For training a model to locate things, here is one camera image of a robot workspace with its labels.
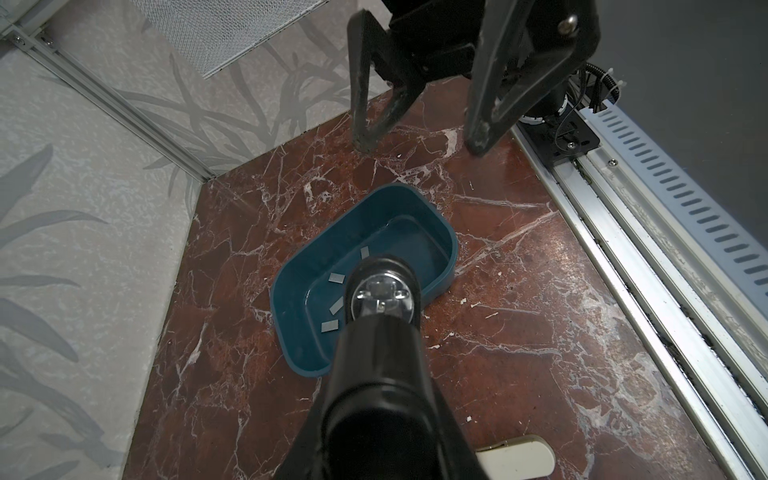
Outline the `black stapler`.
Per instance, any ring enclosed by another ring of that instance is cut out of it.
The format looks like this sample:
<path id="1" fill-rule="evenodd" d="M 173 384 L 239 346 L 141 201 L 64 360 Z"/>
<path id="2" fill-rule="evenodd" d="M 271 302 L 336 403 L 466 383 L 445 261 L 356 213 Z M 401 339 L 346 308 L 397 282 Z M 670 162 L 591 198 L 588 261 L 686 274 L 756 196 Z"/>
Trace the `black stapler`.
<path id="1" fill-rule="evenodd" d="M 343 300 L 328 380 L 275 478 L 486 478 L 430 375 L 412 268 L 369 257 Z"/>

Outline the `beige stapler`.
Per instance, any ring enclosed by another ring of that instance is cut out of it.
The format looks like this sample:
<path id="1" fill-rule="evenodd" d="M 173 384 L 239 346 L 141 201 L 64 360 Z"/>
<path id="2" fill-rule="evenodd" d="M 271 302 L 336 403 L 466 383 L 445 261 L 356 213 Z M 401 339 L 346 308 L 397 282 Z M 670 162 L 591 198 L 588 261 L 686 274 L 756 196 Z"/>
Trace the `beige stapler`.
<path id="1" fill-rule="evenodd" d="M 537 435 L 525 435 L 479 449 L 476 456 L 492 480 L 545 478 L 556 466 L 554 450 Z"/>

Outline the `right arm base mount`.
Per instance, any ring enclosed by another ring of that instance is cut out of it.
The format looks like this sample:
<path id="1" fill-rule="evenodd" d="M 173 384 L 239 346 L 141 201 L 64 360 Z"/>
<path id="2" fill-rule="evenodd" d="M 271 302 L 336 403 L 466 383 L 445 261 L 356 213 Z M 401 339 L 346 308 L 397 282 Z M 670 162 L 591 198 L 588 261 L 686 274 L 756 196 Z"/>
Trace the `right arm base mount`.
<path id="1" fill-rule="evenodd" d="M 517 125 L 548 170 L 570 163 L 600 146 L 598 136 L 566 98 L 544 98 L 521 117 Z"/>

